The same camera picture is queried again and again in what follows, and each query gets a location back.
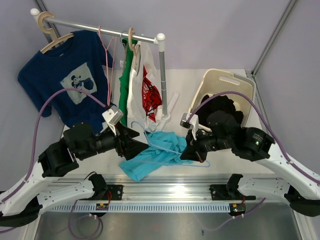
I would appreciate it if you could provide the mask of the light blue t shirt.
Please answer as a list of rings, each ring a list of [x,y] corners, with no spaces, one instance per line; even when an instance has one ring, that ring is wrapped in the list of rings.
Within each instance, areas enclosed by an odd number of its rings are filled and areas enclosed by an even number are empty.
[[[174,132],[157,131],[147,135],[150,146],[131,160],[119,164],[121,170],[132,180],[139,182],[162,166],[192,164],[191,160],[181,160],[187,146],[185,138]]]

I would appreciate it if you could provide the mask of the black t shirt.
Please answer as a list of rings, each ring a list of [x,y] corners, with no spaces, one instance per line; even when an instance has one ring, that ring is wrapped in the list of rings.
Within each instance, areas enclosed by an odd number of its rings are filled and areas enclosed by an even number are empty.
[[[223,95],[211,99],[196,112],[199,123],[207,127],[207,118],[216,111],[223,111],[232,115],[238,124],[241,124],[244,118],[243,112],[236,110],[234,101]]]

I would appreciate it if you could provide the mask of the pink wire hanger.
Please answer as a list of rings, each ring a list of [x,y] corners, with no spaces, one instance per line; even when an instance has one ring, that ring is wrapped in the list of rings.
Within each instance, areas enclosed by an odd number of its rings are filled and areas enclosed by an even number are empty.
[[[102,47],[104,48],[104,51],[105,51],[106,79],[107,79],[107,86],[108,86],[106,104],[109,106],[111,104],[111,98],[112,98],[112,80],[113,80],[114,67],[115,67],[115,55],[116,55],[116,48],[117,48],[117,37],[113,36],[111,38],[111,40],[109,41],[108,45],[106,46],[104,41],[103,41],[103,38],[102,38],[101,25],[98,26],[98,36],[100,38]],[[109,48],[110,48],[110,45],[111,45],[112,42],[114,42],[112,63],[109,64],[108,53],[109,53]]]

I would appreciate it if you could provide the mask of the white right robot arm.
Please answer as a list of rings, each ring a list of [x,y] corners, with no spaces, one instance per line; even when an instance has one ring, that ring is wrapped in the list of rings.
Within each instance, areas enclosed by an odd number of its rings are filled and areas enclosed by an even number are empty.
[[[254,179],[232,174],[226,193],[232,199],[255,196],[278,200],[308,216],[320,214],[320,176],[289,157],[276,140],[256,127],[242,127],[233,115],[218,110],[207,118],[209,131],[199,128],[198,116],[184,113],[180,124],[188,129],[181,160],[203,163],[209,152],[230,149],[240,159],[259,164],[276,178]]]

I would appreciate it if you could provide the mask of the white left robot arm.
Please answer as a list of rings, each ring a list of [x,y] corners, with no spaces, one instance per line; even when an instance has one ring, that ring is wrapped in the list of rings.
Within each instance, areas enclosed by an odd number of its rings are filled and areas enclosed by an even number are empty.
[[[51,144],[14,187],[0,194],[0,225],[18,228],[33,222],[38,216],[66,202],[101,200],[108,185],[101,174],[93,173],[83,181],[56,190],[47,187],[79,167],[83,161],[115,150],[117,155],[131,160],[149,146],[136,140],[139,132],[117,123],[94,134],[90,124],[81,122],[63,132],[63,137]]]

